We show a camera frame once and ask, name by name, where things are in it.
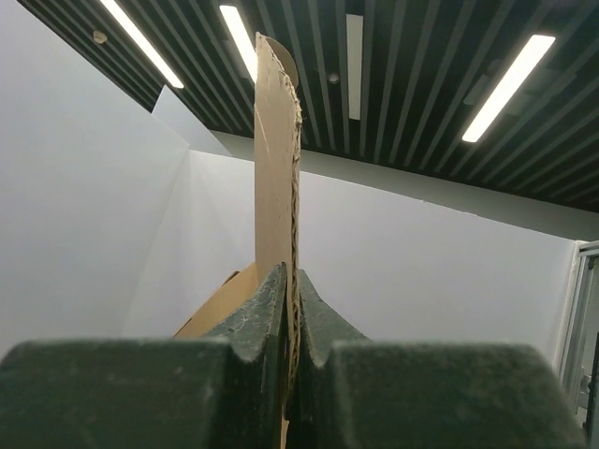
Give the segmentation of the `cardboard box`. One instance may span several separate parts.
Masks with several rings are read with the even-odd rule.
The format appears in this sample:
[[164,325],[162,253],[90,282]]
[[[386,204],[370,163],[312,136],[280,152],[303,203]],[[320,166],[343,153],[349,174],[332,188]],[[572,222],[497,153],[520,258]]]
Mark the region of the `cardboard box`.
[[206,448],[278,448],[300,362],[298,281],[301,111],[284,46],[256,35],[255,260],[177,331],[209,366]]

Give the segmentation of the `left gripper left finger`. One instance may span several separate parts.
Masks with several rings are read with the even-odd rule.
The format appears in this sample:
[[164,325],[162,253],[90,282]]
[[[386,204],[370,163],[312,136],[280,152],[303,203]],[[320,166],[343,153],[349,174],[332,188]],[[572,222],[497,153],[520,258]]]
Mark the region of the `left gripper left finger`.
[[276,448],[286,267],[199,338],[30,340],[1,362],[5,448]]

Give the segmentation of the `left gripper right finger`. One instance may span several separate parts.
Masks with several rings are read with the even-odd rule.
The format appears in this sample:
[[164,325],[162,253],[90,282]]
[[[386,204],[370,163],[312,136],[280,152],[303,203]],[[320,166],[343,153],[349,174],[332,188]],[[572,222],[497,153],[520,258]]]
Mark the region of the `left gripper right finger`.
[[581,448],[533,347],[366,338],[299,275],[296,448]]

